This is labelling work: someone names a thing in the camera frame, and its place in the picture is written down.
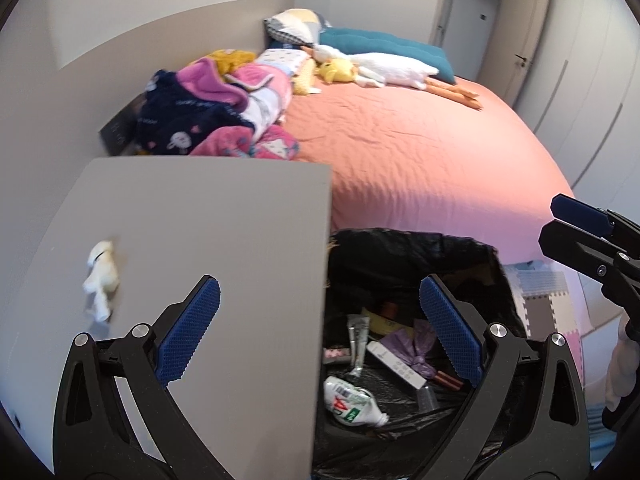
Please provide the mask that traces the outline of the gloved right hand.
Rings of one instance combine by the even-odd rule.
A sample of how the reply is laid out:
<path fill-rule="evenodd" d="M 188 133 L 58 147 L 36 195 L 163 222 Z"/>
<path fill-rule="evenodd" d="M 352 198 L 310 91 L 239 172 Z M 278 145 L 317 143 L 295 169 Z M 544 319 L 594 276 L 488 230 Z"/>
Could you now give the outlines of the gloved right hand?
<path fill-rule="evenodd" d="M 605 381 L 605 406 L 614 412 L 620 405 L 620 400 L 626 398 L 636 385 L 639 367 L 639 344 L 626 333 L 629 316 L 624 313 L 620 317 L 618 339 L 612 352 L 608 374 Z"/>

